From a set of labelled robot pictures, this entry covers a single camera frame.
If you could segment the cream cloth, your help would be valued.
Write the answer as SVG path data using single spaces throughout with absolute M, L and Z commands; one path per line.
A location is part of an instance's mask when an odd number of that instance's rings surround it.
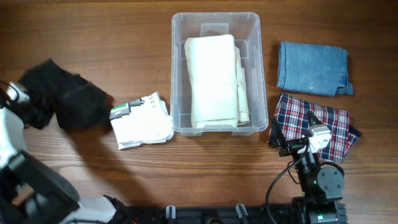
M 248 124 L 246 79 L 234 37 L 188 38 L 184 50 L 192 89 L 192 127 Z

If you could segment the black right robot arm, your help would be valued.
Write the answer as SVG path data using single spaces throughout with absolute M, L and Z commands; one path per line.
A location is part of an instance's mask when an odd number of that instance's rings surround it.
M 292 156 L 287 166 L 271 183 L 266 193 L 265 211 L 270 223 L 276 223 L 269 204 L 271 190 L 277 181 L 291 169 L 298 175 L 301 197 L 294 197 L 287 211 L 287 223 L 347 223 L 343 198 L 345 172 L 333 162 L 320 162 L 317 152 L 325 148 L 331 139 L 331 131 L 309 111 L 308 131 L 299 139 L 286 140 L 276 118 L 272 119 L 270 147 L 279 150 L 279 156 Z

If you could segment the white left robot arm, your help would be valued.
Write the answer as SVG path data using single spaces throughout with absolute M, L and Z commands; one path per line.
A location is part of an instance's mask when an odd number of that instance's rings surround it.
M 80 197 L 67 179 L 31 156 L 24 139 L 30 98 L 10 82 L 1 90 L 1 223 L 127 223 L 115 198 Z

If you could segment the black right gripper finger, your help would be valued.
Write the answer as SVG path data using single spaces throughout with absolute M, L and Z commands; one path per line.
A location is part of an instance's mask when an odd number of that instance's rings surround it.
M 269 133 L 268 145 L 273 148 L 282 148 L 286 145 L 285 136 L 275 117 L 272 118 L 272 127 Z
M 320 124 L 320 120 L 314 115 L 312 111 L 308 111 L 307 116 L 308 116 L 309 126 L 315 126 Z

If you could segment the black garment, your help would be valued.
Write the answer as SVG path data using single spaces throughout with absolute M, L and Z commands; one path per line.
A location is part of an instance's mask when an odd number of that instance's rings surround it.
M 92 128 L 109 121 L 107 93 L 52 60 L 26 71 L 19 83 L 39 97 L 40 112 L 56 115 L 62 129 Z

